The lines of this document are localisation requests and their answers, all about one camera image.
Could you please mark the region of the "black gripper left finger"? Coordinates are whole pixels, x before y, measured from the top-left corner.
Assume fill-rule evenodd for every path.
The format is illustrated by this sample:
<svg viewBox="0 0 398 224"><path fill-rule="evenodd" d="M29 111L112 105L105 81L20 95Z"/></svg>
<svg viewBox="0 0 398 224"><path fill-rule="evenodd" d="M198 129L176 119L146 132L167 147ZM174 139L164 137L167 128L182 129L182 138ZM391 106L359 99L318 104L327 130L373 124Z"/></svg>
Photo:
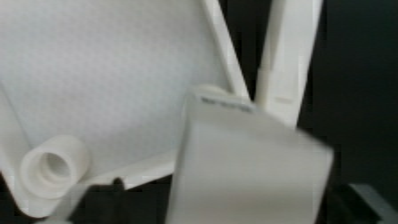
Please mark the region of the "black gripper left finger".
<svg viewBox="0 0 398 224"><path fill-rule="evenodd" d="M41 224L116 224L116 210L125 183L77 185Z"/></svg>

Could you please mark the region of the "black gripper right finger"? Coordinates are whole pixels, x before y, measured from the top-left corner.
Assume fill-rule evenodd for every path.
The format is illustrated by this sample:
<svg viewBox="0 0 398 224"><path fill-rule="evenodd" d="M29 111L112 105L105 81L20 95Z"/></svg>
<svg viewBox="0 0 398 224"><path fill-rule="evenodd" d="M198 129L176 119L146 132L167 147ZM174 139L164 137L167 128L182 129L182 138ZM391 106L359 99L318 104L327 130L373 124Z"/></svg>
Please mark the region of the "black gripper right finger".
<svg viewBox="0 0 398 224"><path fill-rule="evenodd" d="M398 210L368 184L334 188L331 224L398 224Z"/></svg>

